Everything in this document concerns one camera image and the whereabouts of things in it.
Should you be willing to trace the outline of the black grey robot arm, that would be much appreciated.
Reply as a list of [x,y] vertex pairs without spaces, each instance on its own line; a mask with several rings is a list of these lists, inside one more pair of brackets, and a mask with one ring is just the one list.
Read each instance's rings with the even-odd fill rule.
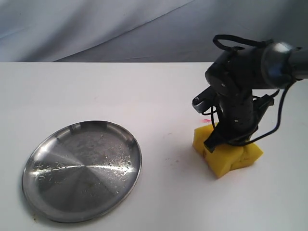
[[268,132],[273,134],[280,127],[287,92],[307,77],[307,51],[290,44],[267,41],[250,49],[224,48],[205,72],[208,88],[193,100],[199,113],[218,116],[205,148],[213,152],[222,144],[253,143],[262,117],[280,95],[277,122]]

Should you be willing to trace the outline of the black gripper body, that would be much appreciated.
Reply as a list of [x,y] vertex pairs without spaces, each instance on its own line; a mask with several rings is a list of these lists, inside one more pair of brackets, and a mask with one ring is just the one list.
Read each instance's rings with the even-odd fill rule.
[[218,124],[230,129],[229,142],[244,142],[258,128],[252,90],[265,85],[260,71],[262,53],[263,48],[224,51],[205,73],[216,92]]

